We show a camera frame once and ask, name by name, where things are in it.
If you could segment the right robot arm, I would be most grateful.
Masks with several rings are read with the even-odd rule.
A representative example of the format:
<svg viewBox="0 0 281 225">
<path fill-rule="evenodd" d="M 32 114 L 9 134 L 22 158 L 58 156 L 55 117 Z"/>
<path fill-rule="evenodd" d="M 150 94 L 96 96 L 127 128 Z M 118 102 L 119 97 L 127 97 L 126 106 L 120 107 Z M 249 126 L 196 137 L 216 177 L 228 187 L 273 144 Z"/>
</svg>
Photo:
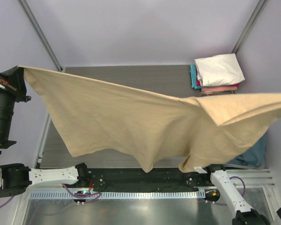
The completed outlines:
<svg viewBox="0 0 281 225">
<path fill-rule="evenodd" d="M 259 214 L 242 197 L 231 183 L 230 177 L 223 165 L 210 165 L 201 175 L 206 185 L 214 185 L 224 198 L 230 212 L 234 216 L 233 225 L 268 225 L 268 219 Z"/>
</svg>

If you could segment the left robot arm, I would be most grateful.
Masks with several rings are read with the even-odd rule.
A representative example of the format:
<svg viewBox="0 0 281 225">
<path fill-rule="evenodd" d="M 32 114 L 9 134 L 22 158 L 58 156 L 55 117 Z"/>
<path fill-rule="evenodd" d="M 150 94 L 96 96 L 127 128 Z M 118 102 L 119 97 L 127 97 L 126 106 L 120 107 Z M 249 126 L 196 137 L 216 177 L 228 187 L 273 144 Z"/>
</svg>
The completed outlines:
<svg viewBox="0 0 281 225">
<path fill-rule="evenodd" d="M 24 80 L 24 68 L 15 66 L 0 72 L 0 155 L 3 150 L 17 143 L 10 139 L 15 104 L 30 100 Z M 30 168 L 22 163 L 0 165 L 0 198 L 21 195 L 33 188 L 83 188 L 90 180 L 85 163 L 61 169 Z"/>
</svg>

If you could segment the beige t shirt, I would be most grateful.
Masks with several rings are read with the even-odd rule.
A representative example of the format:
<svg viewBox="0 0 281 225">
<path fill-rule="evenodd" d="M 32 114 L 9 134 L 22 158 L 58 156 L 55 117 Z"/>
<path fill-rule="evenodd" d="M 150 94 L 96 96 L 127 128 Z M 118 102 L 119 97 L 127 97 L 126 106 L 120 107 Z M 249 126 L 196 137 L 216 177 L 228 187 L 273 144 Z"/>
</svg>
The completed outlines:
<svg viewBox="0 0 281 225">
<path fill-rule="evenodd" d="M 34 67 L 24 77 L 73 157 L 115 149 L 145 172 L 169 157 L 185 173 L 224 164 L 281 118 L 281 93 L 178 98 Z"/>
</svg>

